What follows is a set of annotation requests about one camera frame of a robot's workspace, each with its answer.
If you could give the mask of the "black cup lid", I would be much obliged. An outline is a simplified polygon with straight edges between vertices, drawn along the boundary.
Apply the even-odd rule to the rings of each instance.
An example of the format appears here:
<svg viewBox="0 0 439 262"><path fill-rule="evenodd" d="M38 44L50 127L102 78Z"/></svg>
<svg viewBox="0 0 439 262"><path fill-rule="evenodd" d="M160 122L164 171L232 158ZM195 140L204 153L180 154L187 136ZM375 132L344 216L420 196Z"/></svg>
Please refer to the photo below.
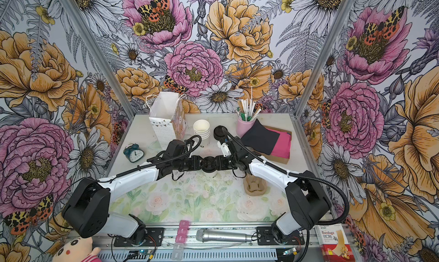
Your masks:
<svg viewBox="0 0 439 262"><path fill-rule="evenodd" d="M213 156L207 156L201 160L201 169L205 173L213 173L217 170L216 158Z"/></svg>

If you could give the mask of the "brown pulp cup carrier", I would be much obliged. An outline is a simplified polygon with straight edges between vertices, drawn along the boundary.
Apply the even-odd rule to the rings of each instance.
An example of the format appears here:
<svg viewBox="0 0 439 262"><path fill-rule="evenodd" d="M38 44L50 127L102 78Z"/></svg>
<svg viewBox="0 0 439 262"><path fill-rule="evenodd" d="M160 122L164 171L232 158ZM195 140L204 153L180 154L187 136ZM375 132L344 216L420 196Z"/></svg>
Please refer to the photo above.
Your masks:
<svg viewBox="0 0 439 262"><path fill-rule="evenodd" d="M244 190L249 196L262 196L268 188L267 182L253 175L246 175L244 178Z"/></svg>

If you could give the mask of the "white cartoon gift bag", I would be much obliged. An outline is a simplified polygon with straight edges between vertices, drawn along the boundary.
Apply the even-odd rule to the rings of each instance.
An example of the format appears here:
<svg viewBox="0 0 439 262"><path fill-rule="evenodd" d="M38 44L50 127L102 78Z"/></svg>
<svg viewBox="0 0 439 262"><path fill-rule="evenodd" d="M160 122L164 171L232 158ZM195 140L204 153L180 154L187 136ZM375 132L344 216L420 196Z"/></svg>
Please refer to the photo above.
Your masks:
<svg viewBox="0 0 439 262"><path fill-rule="evenodd" d="M160 92L146 97L149 120L163 150L172 140L183 140L186 132L184 95Z"/></svg>

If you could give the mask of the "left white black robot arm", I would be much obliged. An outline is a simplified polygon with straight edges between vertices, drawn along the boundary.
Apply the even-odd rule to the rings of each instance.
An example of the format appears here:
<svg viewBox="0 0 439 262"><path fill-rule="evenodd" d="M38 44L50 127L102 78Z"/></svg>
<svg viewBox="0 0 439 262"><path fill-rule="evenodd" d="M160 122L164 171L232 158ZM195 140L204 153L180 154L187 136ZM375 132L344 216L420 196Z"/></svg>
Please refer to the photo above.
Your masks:
<svg viewBox="0 0 439 262"><path fill-rule="evenodd" d="M146 240L145 224L132 214L111 212L110 204L144 184L182 171L185 160L201 142L199 135L185 141L173 140L166 150L133 169L99 180L83 178L62 210L62 217L82 238L107 233L140 246Z"/></svg>

